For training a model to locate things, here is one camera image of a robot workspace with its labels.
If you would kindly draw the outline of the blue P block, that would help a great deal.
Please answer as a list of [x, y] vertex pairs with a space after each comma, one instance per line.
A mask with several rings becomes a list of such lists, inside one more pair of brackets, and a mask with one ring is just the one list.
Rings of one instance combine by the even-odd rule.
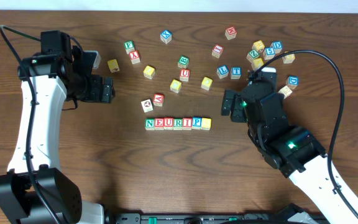
[[192, 129], [201, 129], [202, 118], [193, 117], [192, 118]]

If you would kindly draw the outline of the green R block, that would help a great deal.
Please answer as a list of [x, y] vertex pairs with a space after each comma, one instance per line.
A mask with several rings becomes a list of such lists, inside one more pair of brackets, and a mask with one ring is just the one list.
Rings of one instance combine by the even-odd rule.
[[183, 119], [182, 118], [175, 118], [173, 120], [173, 129], [174, 130], [182, 130], [183, 129]]

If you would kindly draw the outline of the red U block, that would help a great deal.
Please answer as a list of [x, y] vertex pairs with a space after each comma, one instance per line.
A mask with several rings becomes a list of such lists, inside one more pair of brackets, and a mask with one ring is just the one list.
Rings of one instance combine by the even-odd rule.
[[174, 118], [166, 117], [163, 119], [163, 127], [164, 129], [173, 129]]

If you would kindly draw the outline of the green N block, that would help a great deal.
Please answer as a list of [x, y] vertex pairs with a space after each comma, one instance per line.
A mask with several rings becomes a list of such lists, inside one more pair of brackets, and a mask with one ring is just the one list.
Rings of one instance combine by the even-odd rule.
[[147, 118], [145, 120], [145, 129], [154, 130], [155, 129], [155, 120], [153, 118]]

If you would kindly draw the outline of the red E block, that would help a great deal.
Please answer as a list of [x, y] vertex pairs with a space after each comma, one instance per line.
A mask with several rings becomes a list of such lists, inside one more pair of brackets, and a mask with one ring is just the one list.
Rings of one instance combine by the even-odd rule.
[[163, 118], [155, 118], [154, 119], [154, 128], [155, 128], [155, 130], [164, 130], [164, 119]]

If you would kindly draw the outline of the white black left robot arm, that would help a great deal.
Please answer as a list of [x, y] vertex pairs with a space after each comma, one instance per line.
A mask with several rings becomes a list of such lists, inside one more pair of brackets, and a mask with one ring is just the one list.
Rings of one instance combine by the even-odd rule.
[[60, 118], [66, 101], [109, 103], [111, 78], [92, 73], [97, 51], [44, 51], [22, 60], [22, 114], [13, 157], [0, 175], [0, 208], [11, 223], [114, 223], [101, 204], [82, 199], [61, 170]]

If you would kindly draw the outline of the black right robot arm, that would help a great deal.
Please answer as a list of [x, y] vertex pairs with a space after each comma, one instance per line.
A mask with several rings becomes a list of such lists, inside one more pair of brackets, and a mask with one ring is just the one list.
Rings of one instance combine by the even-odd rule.
[[290, 125], [285, 96], [269, 82], [225, 90], [221, 114], [247, 123], [248, 136], [265, 162], [302, 190], [329, 223], [358, 223], [358, 197], [305, 128]]

